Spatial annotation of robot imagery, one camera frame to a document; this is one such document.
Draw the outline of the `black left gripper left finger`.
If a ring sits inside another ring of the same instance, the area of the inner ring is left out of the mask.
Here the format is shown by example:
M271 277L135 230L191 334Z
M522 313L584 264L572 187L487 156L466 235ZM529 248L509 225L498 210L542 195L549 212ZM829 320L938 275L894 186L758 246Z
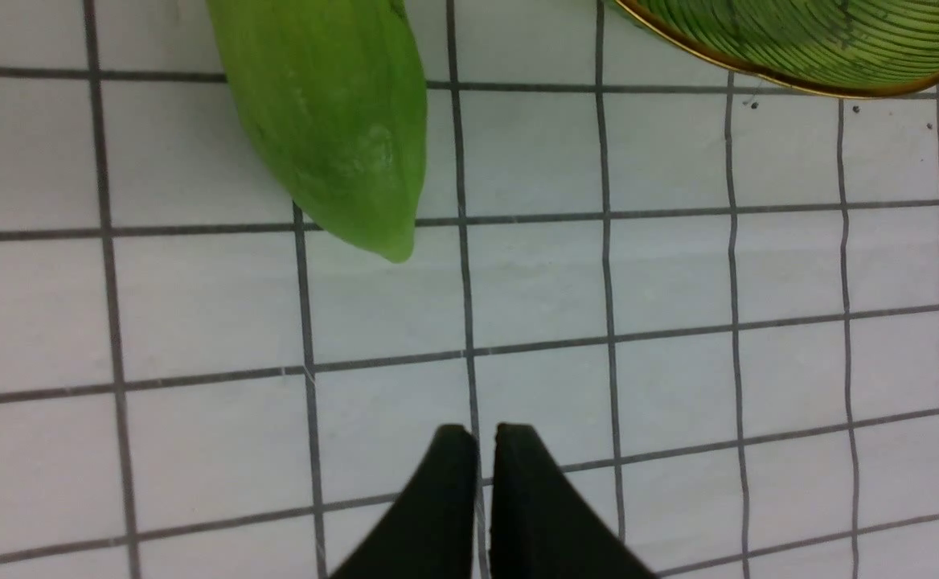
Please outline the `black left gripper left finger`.
M441 425L396 501L333 578L470 578L479 445Z

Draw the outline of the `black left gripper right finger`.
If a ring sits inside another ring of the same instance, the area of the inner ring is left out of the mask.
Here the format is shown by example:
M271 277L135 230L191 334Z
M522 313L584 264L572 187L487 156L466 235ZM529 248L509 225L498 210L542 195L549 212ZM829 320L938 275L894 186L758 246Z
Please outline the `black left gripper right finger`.
M498 425L490 520L493 578L656 576L580 497L530 425Z

